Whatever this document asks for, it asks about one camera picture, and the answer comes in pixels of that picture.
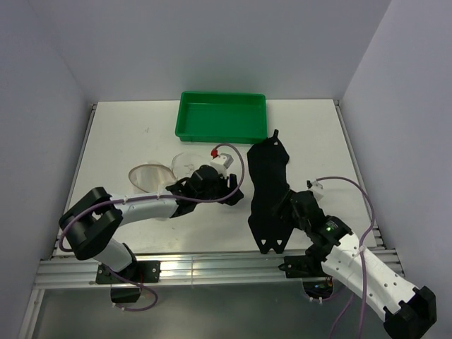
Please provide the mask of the black bra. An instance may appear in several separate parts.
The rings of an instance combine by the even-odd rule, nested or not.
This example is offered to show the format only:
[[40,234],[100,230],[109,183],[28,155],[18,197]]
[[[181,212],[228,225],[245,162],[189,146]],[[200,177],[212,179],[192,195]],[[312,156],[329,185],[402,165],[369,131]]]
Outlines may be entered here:
[[292,234],[292,228],[275,214],[290,189],[286,175],[290,156],[278,134],[279,130],[274,130],[271,137],[253,145],[246,154],[254,186],[248,224],[262,254],[271,250],[281,254]]

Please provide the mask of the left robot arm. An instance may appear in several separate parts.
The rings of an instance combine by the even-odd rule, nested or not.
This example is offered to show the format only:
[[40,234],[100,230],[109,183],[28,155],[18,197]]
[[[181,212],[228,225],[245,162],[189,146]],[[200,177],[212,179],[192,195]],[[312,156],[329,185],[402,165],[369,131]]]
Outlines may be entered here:
[[239,189],[242,182],[235,174],[223,175],[203,165],[161,193],[113,197],[103,187],[95,187],[60,217],[61,239],[69,242],[67,250],[79,261],[93,258],[120,281],[129,282],[138,265],[130,248],[114,239],[118,228],[147,219],[181,217],[201,203],[234,206],[244,197]]

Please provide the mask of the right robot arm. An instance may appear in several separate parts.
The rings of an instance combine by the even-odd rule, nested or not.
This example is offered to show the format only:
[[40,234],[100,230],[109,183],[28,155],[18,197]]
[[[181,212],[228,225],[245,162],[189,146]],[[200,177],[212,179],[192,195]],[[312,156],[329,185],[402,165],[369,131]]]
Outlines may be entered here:
[[361,245],[341,219],[324,214],[311,191],[288,191],[276,213],[312,242],[303,255],[284,257],[278,268],[287,278],[339,280],[374,310],[391,338],[421,338],[436,323],[435,294],[408,282]]

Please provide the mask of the green plastic tray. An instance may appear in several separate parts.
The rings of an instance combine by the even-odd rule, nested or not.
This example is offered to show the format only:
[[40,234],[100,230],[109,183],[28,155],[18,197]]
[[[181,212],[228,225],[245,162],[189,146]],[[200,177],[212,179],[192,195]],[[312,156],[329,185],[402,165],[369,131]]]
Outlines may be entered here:
[[183,142],[255,144],[266,139],[266,97],[257,93],[185,91],[175,135]]

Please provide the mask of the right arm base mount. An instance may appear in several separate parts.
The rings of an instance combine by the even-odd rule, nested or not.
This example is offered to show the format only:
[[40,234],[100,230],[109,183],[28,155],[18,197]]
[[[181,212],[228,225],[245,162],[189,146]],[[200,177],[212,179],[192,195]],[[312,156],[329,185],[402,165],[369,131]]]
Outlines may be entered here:
[[321,264],[307,255],[285,256],[278,269],[287,279],[300,279],[310,302],[322,302],[333,296],[333,278],[323,272]]

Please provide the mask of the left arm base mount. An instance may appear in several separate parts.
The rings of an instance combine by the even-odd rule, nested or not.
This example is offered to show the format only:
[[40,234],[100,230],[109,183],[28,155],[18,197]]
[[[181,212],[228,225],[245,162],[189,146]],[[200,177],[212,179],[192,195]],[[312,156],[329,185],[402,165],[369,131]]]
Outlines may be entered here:
[[[160,279],[159,261],[133,261],[130,266],[120,272],[114,272],[101,263],[95,278],[96,285],[110,286],[110,299],[113,305],[129,312],[147,311],[158,301],[158,294],[146,283],[158,283]],[[140,297],[148,292],[153,301],[146,307],[132,307]]]

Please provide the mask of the aluminium frame rail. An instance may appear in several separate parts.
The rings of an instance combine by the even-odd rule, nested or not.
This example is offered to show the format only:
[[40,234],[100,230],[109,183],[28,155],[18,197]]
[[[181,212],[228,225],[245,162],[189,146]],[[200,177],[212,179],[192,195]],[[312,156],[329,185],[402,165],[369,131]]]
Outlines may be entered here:
[[[247,283],[288,283],[290,280],[278,269],[285,256],[302,255],[304,251],[289,250],[282,254],[270,252],[224,252],[207,254],[158,254],[137,256],[139,261],[159,261],[160,277],[152,288],[167,286],[229,285]],[[79,261],[73,256],[57,256],[41,261],[34,290],[66,290],[109,288],[97,284],[97,261]]]

